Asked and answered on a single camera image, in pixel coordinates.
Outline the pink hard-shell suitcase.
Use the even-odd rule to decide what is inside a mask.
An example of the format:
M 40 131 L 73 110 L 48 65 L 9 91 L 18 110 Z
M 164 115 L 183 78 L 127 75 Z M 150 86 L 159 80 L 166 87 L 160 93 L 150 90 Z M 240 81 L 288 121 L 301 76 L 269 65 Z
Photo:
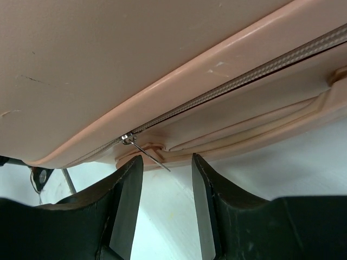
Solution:
M 346 1 L 1 1 L 1 155 L 232 157 L 346 117 Z

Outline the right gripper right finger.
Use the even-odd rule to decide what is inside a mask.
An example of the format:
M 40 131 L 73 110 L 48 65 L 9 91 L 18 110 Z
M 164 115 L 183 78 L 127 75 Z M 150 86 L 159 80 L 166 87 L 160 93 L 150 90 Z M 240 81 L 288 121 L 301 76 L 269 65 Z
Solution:
M 203 259 L 346 259 L 346 196 L 265 200 L 193 154 Z

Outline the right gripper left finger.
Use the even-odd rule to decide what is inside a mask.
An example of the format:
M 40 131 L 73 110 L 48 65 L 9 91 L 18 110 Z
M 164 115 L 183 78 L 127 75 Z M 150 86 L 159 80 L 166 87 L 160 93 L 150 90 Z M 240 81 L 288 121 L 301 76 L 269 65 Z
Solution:
M 130 259 L 143 158 L 55 204 L 1 199 L 1 259 Z

